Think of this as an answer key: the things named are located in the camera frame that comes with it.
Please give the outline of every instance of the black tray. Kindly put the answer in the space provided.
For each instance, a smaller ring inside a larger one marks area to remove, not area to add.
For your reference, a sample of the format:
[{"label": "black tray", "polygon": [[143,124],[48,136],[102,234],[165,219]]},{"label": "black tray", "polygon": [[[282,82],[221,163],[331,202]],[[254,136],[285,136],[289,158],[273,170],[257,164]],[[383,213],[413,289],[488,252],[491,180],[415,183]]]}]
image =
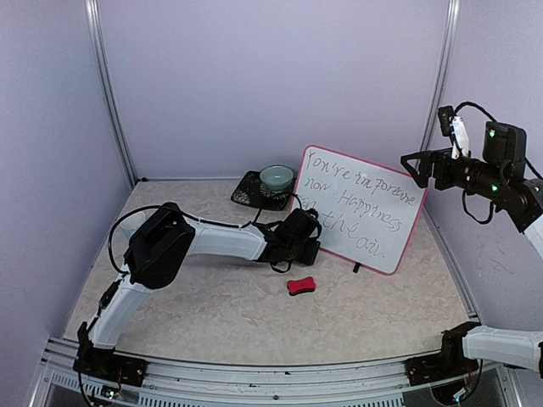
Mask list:
[{"label": "black tray", "polygon": [[239,182],[230,199],[236,204],[262,208],[263,210],[283,210],[294,190],[295,178],[287,189],[281,192],[270,191],[260,182],[259,171],[249,171]]}]

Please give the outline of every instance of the table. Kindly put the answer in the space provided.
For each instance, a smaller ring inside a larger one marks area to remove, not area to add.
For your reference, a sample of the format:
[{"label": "table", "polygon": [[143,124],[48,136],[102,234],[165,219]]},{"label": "table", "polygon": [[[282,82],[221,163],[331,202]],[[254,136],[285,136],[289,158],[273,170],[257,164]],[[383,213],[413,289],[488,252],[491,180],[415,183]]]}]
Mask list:
[{"label": "table", "polygon": [[[122,213],[176,202],[207,219],[243,223],[256,209],[233,203],[237,181],[139,182]],[[284,219],[264,212],[261,221]],[[118,231],[120,261],[127,241]],[[443,256],[421,217],[398,272],[382,276],[320,252],[311,267],[284,275],[269,265],[195,255],[176,280],[150,296],[120,337],[117,349],[135,354],[228,365],[320,365],[381,360],[433,351],[441,332],[467,320]],[[290,297],[287,281],[313,276],[316,291]],[[102,248],[65,336],[95,312],[116,278]]]}]

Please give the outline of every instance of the robotic arm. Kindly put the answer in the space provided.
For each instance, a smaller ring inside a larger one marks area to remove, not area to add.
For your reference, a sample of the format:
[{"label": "robotic arm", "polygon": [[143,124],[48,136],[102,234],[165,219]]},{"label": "robotic arm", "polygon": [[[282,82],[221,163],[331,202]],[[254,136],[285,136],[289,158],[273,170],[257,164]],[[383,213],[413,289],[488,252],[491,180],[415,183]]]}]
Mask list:
[{"label": "robotic arm", "polygon": [[[473,103],[463,105],[479,107]],[[484,134],[484,160],[475,159],[471,157],[469,138],[457,111],[458,108],[455,111],[451,106],[438,110],[441,132],[450,138],[452,148],[409,154],[401,157],[400,162],[421,188],[428,187],[430,177],[435,178],[437,190],[460,187],[464,210],[472,218],[467,211],[466,196],[488,198],[489,218],[474,219],[487,224],[494,211],[505,210],[518,231],[543,258],[543,181],[524,179],[527,164],[525,131],[514,125],[488,121]],[[418,160],[417,169],[410,164],[412,160]],[[438,354],[409,359],[406,368],[412,385],[474,371],[477,359],[538,371],[543,377],[542,349],[543,332],[494,329],[466,322],[444,332]]]},{"label": "robotic arm", "polygon": [[[270,263],[273,270],[286,272],[293,261],[313,265],[320,231],[314,209],[295,209],[286,220],[272,224],[237,226],[201,220],[183,213],[175,203],[165,203],[131,237],[121,269],[126,273],[106,290],[90,323],[81,324],[74,369],[141,386],[146,362],[115,354],[115,345],[143,301],[173,282],[186,256],[233,256]],[[281,262],[288,264],[286,270],[276,267]]]}]

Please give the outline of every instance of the white cup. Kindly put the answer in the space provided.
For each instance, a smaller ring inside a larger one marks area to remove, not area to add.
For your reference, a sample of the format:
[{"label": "white cup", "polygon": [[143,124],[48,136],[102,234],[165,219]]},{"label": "white cup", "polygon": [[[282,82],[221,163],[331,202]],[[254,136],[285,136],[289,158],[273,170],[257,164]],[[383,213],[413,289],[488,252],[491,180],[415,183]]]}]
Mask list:
[{"label": "white cup", "polygon": [[147,216],[144,212],[137,212],[136,214],[130,215],[124,219],[119,226],[126,238],[130,240],[132,235],[136,233],[136,230],[139,229],[139,226],[143,225],[146,220]]}]

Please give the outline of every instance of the vertical metal post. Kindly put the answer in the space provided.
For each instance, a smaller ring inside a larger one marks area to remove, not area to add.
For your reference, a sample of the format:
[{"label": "vertical metal post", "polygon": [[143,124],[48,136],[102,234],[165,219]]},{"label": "vertical metal post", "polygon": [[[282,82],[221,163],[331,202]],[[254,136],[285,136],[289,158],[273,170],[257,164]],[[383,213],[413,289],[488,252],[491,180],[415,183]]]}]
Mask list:
[{"label": "vertical metal post", "polygon": [[445,22],[445,34],[443,37],[443,45],[441,46],[441,55],[439,57],[438,75],[435,80],[434,93],[432,95],[432,103],[426,119],[424,127],[423,142],[421,143],[420,151],[430,149],[430,144],[434,136],[434,128],[438,107],[441,105],[443,93],[447,82],[447,74],[449,64],[451,62],[452,49],[456,37],[456,23],[458,22],[458,14],[460,13],[460,0],[449,0],[449,9],[447,11],[447,21]]},{"label": "vertical metal post", "polygon": [[134,188],[137,182],[137,176],[136,171],[134,170],[130,152],[128,150],[128,145],[126,143],[125,133],[123,132],[120,124],[119,111],[117,109],[117,104],[115,103],[111,79],[109,78],[108,62],[106,59],[104,39],[102,37],[102,27],[100,25],[100,15],[98,12],[98,0],[85,0],[85,5],[87,9],[87,20],[89,30],[91,32],[92,44],[94,46],[96,61],[98,63],[98,72],[100,74],[102,90],[104,92],[104,98],[108,108],[109,119],[111,120],[111,125],[113,127],[115,144],[119,150],[126,179],[128,180],[130,186]]}]

